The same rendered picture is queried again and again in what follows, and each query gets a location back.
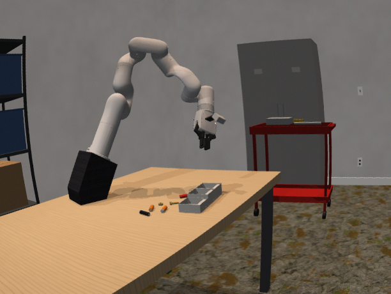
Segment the grey three-compartment bin rack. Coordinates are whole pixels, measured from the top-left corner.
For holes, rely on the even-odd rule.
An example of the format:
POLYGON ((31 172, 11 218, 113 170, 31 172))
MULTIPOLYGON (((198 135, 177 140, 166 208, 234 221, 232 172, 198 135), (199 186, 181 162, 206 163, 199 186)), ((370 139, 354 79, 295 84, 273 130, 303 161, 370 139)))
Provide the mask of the grey three-compartment bin rack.
POLYGON ((178 203, 179 212, 201 213, 222 194, 222 183, 202 183, 178 203), (212 188, 212 189, 209 189, 212 188))

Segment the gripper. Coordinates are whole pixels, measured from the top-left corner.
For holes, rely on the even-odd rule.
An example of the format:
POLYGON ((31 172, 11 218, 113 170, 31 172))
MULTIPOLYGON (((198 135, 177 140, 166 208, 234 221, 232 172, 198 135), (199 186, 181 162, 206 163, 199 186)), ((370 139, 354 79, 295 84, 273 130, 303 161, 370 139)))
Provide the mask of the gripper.
POLYGON ((198 135, 200 143, 199 148, 210 149, 210 141, 216 139, 216 122, 207 121, 205 118, 211 116, 214 112, 210 109, 201 109, 196 112, 194 118, 194 132, 198 135), (206 138, 204 138, 206 137, 206 138))

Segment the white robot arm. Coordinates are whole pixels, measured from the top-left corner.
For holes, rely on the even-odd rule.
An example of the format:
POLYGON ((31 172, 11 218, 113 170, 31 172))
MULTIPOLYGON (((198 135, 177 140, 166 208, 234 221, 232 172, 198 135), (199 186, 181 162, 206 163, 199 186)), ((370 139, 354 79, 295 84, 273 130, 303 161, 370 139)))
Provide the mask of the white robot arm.
MULTIPOLYGON (((128 48, 130 52, 120 58, 116 67, 112 84, 116 93, 107 99, 93 143, 86 150, 107 160, 110 160, 108 156, 120 121, 127 118, 130 114, 134 95, 134 87, 131 82, 133 67, 145 58, 146 53, 151 53, 152 60, 166 77, 175 75, 184 83, 185 87, 181 92, 181 99, 184 102, 198 102, 198 111, 210 109, 214 112, 213 88, 210 86, 201 87, 199 79, 192 71, 177 64, 168 53, 168 46, 165 42, 151 38, 136 37, 130 40, 128 48)), ((205 118, 205 120, 215 120, 221 124, 224 124, 226 121, 215 112, 213 115, 205 118)))

